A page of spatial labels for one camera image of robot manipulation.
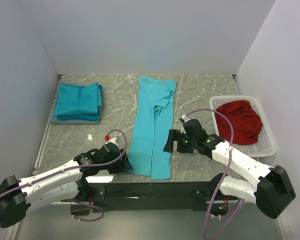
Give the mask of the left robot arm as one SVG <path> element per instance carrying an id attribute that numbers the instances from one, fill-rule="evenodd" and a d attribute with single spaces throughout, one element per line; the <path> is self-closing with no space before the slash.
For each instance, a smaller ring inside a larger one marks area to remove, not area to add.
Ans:
<path id="1" fill-rule="evenodd" d="M 50 203 L 86 200 L 91 194 L 86 178 L 100 171 L 113 175 L 132 169 L 126 149 L 110 142 L 44 173 L 21 179 L 6 177 L 0 184 L 0 227 L 11 227 Z"/>

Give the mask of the turquoise t-shirt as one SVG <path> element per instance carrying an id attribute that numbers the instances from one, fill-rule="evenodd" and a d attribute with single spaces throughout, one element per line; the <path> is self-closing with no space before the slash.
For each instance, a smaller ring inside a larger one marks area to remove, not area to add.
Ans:
<path id="1" fill-rule="evenodd" d="M 171 154 L 164 151 L 174 123 L 175 80 L 139 78 L 138 107 L 129 149 L 132 173 L 152 180 L 171 178 Z"/>

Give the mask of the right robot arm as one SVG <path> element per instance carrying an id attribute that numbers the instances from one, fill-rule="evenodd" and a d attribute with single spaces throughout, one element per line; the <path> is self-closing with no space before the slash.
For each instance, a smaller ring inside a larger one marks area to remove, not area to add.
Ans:
<path id="1" fill-rule="evenodd" d="M 170 129 L 164 152 L 176 151 L 192 154 L 197 151 L 209 159 L 229 166 L 243 177 L 236 179 L 219 173 L 209 182 L 209 188 L 202 197 L 220 200 L 232 196 L 256 204 L 258 209 L 271 219 L 276 219 L 296 198 L 287 171 L 277 165 L 263 164 L 237 150 L 216 134 L 207 134 L 197 119 L 182 122 L 182 129 Z"/>

